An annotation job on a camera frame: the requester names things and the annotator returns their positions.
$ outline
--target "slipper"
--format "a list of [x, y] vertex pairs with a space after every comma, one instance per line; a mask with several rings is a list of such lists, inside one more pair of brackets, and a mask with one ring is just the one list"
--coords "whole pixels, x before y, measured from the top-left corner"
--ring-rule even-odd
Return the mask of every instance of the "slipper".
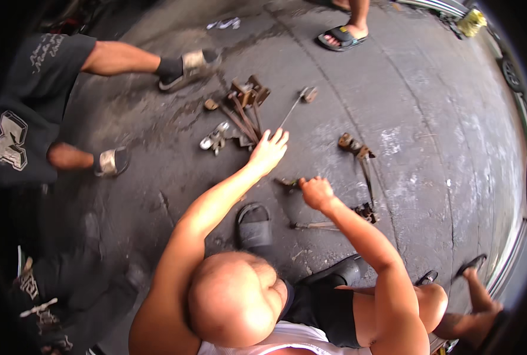
[[459, 271], [457, 271], [457, 274], [455, 274], [455, 277], [457, 278], [457, 277], [463, 276], [463, 273], [465, 272], [465, 270], [470, 267], [476, 267], [477, 271], [479, 271], [481, 269], [481, 266], [483, 266], [483, 264], [485, 263], [485, 261], [486, 261], [486, 254], [481, 254], [477, 256], [473, 260], [461, 265], [461, 267], [459, 267]]
[[358, 283], [367, 270], [367, 262], [360, 255], [354, 254], [327, 269], [307, 276], [299, 281], [298, 285], [310, 285], [327, 275], [336, 274], [346, 281], [347, 286], [351, 286]]
[[215, 58], [213, 58], [211, 61], [207, 61], [207, 58], [204, 57], [204, 51], [202, 49], [183, 54], [181, 57], [183, 61], [183, 74], [171, 82], [165, 82], [163, 78], [161, 78], [159, 80], [159, 89], [172, 93], [182, 89], [194, 81], [214, 74], [220, 63], [222, 63], [221, 56], [216, 53], [214, 53], [214, 55]]
[[[328, 42], [327, 39], [325, 39], [325, 35], [330, 35], [337, 39], [339, 42], [339, 46], [333, 46]], [[346, 29], [345, 26], [338, 26], [335, 28], [331, 28], [325, 33], [320, 34], [317, 37], [317, 41], [319, 41], [319, 44], [323, 46], [324, 48], [327, 48], [331, 51], [335, 52], [345, 52], [348, 51], [351, 48], [354, 48], [355, 46], [360, 46], [364, 41], [368, 38], [368, 36], [364, 36], [362, 38], [354, 38], [350, 32]]]
[[422, 285], [428, 285], [430, 283], [435, 282], [435, 279], [437, 279], [439, 273], [437, 270], [430, 270], [428, 271], [424, 276], [422, 276], [415, 284], [414, 286], [422, 286]]
[[341, 7], [337, 4], [334, 4], [332, 0], [306, 0], [307, 2], [310, 2], [311, 4], [321, 5], [325, 7], [330, 7], [333, 10], [342, 11], [345, 14], [350, 14], [350, 10], [346, 10], [344, 7]]
[[99, 177], [118, 176], [129, 165], [129, 151], [125, 146], [110, 149], [94, 156], [94, 174]]
[[[265, 214], [263, 217], [264, 220], [257, 222], [246, 222], [246, 215], [250, 214], [251, 212], [256, 213], [257, 210], [260, 210], [263, 214]], [[240, 249], [253, 252], [258, 256], [262, 256], [260, 255], [262, 247], [270, 247], [272, 244], [271, 217], [267, 208], [260, 203], [248, 204], [247, 206], [244, 206], [242, 210], [240, 210], [240, 213], [238, 213], [236, 223], [238, 225]]]

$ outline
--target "black shorts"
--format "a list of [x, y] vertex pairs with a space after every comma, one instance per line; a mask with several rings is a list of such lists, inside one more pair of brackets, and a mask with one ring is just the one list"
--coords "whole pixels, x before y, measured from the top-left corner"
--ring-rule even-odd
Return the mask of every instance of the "black shorts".
[[361, 348], [356, 340], [352, 313], [353, 290], [324, 285], [299, 285], [293, 290], [293, 302], [287, 303], [285, 315], [280, 320], [318, 328], [325, 332], [331, 344], [339, 348]]
[[0, 186], [56, 180], [46, 153], [95, 43], [47, 33], [26, 38], [18, 49], [0, 96]]

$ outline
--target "yellow object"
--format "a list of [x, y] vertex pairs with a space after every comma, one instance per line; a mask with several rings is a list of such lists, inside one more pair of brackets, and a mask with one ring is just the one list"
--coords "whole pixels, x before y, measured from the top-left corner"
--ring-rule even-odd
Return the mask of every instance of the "yellow object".
[[475, 9], [457, 22], [457, 28], [467, 37], [474, 37], [482, 26], [486, 26], [486, 18], [482, 12]]

